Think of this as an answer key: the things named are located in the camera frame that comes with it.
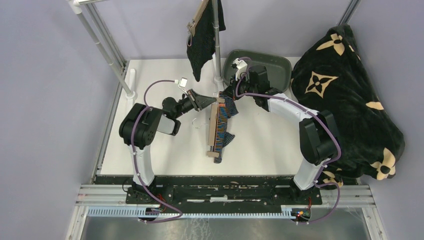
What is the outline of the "blue striped underwear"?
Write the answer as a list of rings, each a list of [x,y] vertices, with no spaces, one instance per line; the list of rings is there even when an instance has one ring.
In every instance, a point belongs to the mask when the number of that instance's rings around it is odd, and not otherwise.
[[[219,93],[219,97],[224,99],[224,103],[218,104],[215,144],[211,147],[213,152],[218,153],[213,160],[215,164],[222,162],[223,149],[235,138],[234,134],[227,131],[228,121],[239,113],[232,97],[223,92]]]

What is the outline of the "black striped underwear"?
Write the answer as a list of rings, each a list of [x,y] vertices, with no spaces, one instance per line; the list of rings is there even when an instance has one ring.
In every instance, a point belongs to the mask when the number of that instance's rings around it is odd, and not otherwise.
[[[214,13],[211,0],[209,0],[195,30],[191,46],[187,46],[186,53],[194,79],[199,82],[204,64],[211,60],[215,53]]]

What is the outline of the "wooden clip hanger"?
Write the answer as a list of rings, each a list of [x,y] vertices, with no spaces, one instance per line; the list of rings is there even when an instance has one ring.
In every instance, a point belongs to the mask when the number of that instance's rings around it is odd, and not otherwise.
[[[190,47],[192,45],[192,38],[196,34],[196,27],[202,17],[202,14],[204,13],[207,5],[209,3],[209,0],[202,0],[199,4],[193,18],[188,22],[187,24],[187,46]]]

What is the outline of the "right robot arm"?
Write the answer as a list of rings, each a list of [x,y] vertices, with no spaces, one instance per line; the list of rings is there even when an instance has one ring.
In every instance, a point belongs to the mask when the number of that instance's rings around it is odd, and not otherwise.
[[[339,131],[333,114],[327,110],[308,108],[272,88],[264,66],[259,66],[257,71],[235,63],[232,67],[235,74],[230,77],[229,87],[225,90],[227,93],[235,100],[253,97],[257,106],[288,120],[298,130],[303,160],[288,192],[292,202],[303,203],[309,198],[308,189],[318,185],[324,168],[341,157]]]

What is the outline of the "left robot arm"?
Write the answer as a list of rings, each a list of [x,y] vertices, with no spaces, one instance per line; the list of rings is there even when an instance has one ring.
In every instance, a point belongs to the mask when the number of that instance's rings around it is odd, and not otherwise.
[[[173,97],[165,98],[162,108],[134,104],[119,127],[119,136],[129,147],[132,158],[133,178],[131,188],[127,191],[131,196],[139,197],[149,204],[158,195],[154,187],[155,174],[151,158],[151,144],[156,133],[177,135],[181,127],[179,117],[191,110],[199,112],[218,101],[217,97],[201,95],[189,89],[178,101]]]

